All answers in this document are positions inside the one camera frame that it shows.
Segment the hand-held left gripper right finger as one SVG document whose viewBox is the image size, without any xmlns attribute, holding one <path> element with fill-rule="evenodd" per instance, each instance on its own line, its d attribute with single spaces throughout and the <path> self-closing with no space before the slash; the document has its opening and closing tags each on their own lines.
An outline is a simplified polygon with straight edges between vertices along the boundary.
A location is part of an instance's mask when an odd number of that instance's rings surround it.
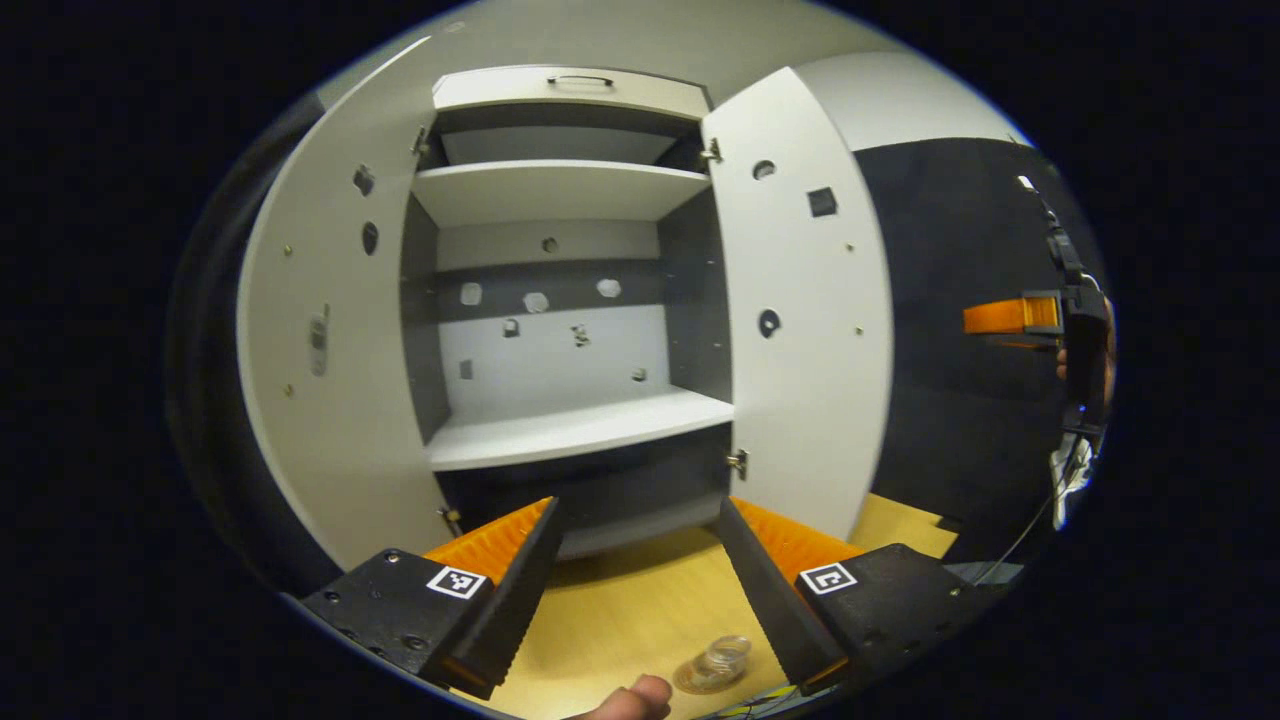
<svg viewBox="0 0 1280 720">
<path fill-rule="evenodd" d="M 737 497 L 716 533 L 788 683 L 854 692 L 973 625 L 1009 592 L 906 544 L 865 551 Z"/>
</svg>

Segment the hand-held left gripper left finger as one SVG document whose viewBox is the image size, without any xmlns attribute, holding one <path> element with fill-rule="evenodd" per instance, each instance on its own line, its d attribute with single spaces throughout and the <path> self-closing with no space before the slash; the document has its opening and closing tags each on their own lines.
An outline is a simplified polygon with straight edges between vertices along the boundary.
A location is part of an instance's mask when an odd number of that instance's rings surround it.
<svg viewBox="0 0 1280 720">
<path fill-rule="evenodd" d="M 426 552 L 375 552 L 301 598 L 325 628 L 447 691 L 506 682 L 556 566 L 563 512 L 545 497 Z"/>
</svg>

